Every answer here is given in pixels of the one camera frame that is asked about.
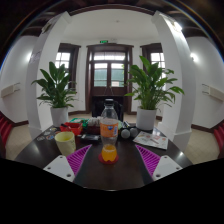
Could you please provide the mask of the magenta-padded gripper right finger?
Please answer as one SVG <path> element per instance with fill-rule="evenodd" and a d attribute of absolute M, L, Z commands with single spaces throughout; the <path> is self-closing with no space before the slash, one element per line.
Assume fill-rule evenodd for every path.
<path fill-rule="evenodd" d="M 140 153 L 148 173 L 154 181 L 164 178 L 182 169 L 182 167 L 168 155 L 159 156 L 140 145 L 137 145 L 136 148 Z"/>

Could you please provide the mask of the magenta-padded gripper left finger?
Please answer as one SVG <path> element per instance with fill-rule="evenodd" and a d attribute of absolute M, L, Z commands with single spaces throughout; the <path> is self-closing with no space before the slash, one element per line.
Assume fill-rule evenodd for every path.
<path fill-rule="evenodd" d="M 67 181 L 73 182 L 90 148 L 91 145 L 87 145 L 69 156 L 59 155 L 51 161 L 44 170 Z"/>

